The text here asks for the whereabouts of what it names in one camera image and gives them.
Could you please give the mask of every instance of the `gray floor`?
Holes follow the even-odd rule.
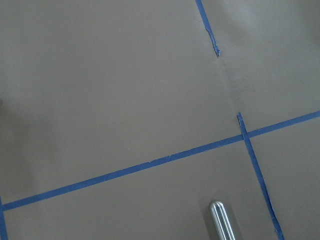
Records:
[[[2,202],[239,135],[237,112],[254,130],[320,110],[318,1],[203,5],[220,58],[193,0],[2,1]],[[318,133],[252,138],[286,239],[319,235]],[[214,199],[239,239],[277,239],[243,142],[5,219],[10,240],[215,240]]]

